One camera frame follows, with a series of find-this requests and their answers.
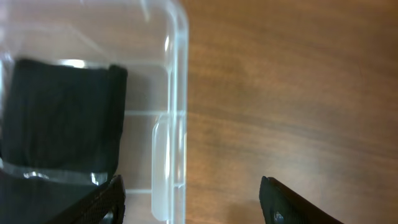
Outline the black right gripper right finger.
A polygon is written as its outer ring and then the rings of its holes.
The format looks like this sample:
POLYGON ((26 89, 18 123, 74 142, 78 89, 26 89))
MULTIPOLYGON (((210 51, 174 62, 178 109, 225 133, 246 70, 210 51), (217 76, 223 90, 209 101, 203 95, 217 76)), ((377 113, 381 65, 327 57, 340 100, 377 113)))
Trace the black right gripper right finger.
POLYGON ((262 177, 259 201, 266 224, 343 224, 273 177, 262 177))

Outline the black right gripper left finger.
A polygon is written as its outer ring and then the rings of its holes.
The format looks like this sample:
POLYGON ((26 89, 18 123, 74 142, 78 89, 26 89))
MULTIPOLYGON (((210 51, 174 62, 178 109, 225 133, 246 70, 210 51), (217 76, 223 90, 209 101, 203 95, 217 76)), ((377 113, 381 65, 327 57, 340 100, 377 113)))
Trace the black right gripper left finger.
POLYGON ((123 178, 115 175, 46 224, 122 224, 125 201, 123 178))

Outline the black garment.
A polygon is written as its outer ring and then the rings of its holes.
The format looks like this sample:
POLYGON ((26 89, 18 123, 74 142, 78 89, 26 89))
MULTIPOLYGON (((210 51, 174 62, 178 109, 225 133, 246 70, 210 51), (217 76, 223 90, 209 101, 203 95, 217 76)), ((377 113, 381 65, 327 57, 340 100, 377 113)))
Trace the black garment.
POLYGON ((2 223, 45 223, 112 178, 126 83, 117 65, 16 62, 2 124, 2 223))

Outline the clear plastic storage bin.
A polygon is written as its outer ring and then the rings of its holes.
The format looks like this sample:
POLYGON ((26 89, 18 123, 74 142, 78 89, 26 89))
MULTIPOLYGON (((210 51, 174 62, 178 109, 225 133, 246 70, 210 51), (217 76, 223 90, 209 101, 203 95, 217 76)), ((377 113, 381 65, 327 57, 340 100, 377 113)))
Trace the clear plastic storage bin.
POLYGON ((125 68, 123 223, 183 223, 188 31, 178 1, 2 1, 1 139, 18 60, 125 68))

